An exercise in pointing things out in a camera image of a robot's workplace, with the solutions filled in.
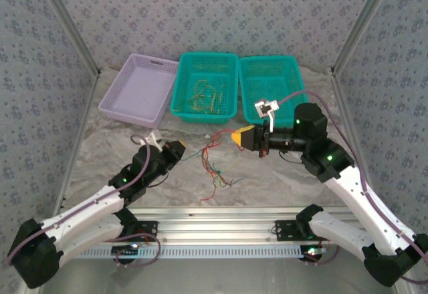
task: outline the patterned wallpaper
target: patterned wallpaper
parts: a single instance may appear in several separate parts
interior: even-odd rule
[[[427,35],[428,0],[384,0],[339,75],[374,189],[404,222],[424,233],[428,233]]]
[[[332,65],[364,0],[63,0],[99,66],[130,53],[290,54]]]
[[[52,214],[92,85],[46,0],[0,0],[0,293],[24,220]]]

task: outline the plastic basket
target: plastic basket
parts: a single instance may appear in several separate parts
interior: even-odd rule
[[[297,61],[286,55],[245,57],[239,61],[239,77],[245,119],[250,124],[262,124],[254,104],[261,99],[277,100],[303,90],[304,85]],[[275,112],[275,126],[292,127],[294,109],[298,104],[307,102],[306,95],[299,95]]]
[[[171,100],[179,63],[133,53],[98,109],[109,118],[157,128]]]
[[[185,122],[225,124],[237,113],[239,58],[188,52],[180,58],[171,113]]]

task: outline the lavender plastic basket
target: lavender plastic basket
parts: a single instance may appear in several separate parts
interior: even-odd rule
[[[158,128],[171,100],[179,63],[133,53],[98,109],[109,118]]]

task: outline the teal plastic basket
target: teal plastic basket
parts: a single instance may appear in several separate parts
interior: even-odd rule
[[[180,58],[171,113],[185,122],[225,124],[237,113],[239,58],[188,52]]]
[[[304,89],[302,76],[294,57],[267,55],[245,57],[239,62],[243,113],[250,124],[263,124],[263,121],[268,119],[258,116],[254,107],[256,102],[261,99],[280,101],[293,92]],[[275,126],[292,127],[294,109],[298,104],[307,101],[306,95],[302,94],[282,104],[275,112]]]

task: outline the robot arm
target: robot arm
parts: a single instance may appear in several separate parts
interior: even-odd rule
[[[262,101],[255,107],[261,117],[269,116],[272,121],[278,104]],[[366,231],[334,220],[319,206],[314,210],[311,206],[315,205],[311,205],[310,214],[304,210],[296,217],[301,233],[330,239],[349,250],[364,261],[368,272],[383,285],[392,286],[421,259],[406,237],[413,240],[413,245],[421,252],[428,251],[426,234],[415,235],[367,184],[364,191],[360,170],[346,150],[327,137],[327,118],[316,104],[304,103],[296,107],[293,128],[274,128],[272,123],[265,121],[263,125],[237,130],[232,139],[248,150],[258,151],[259,157],[267,156],[271,149],[302,152],[300,159],[305,169],[345,202]],[[375,210],[367,194],[400,233]]]
[[[49,281],[60,267],[103,241],[135,233],[137,219],[126,207],[140,198],[184,154],[179,141],[162,148],[146,145],[95,195],[61,214],[37,223],[24,222],[13,241],[8,263],[30,289]]]

